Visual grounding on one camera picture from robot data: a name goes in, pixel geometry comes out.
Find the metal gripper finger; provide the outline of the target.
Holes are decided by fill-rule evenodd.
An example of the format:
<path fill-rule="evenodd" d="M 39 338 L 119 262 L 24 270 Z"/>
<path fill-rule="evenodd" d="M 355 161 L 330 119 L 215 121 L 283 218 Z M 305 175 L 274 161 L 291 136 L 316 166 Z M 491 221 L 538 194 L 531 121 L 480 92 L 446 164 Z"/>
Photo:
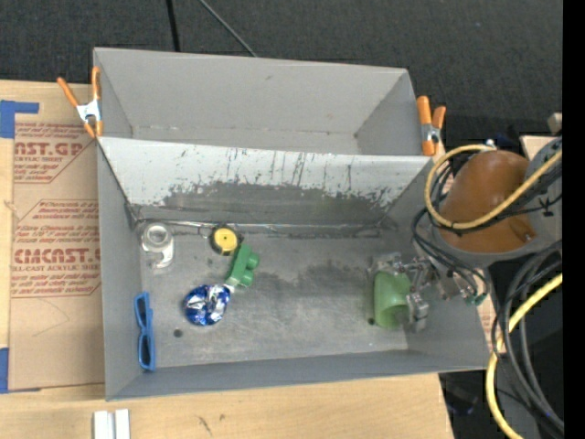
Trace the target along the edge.
<path fill-rule="evenodd" d="M 406 299 L 409 309 L 409 330 L 414 333 L 419 333 L 427 326 L 430 305 L 419 292 L 409 293 Z"/>
<path fill-rule="evenodd" d="M 403 273 L 404 264 L 400 252 L 391 252 L 374 256 L 371 259 L 371 264 L 367 269 L 369 274 L 377 273 Z"/>

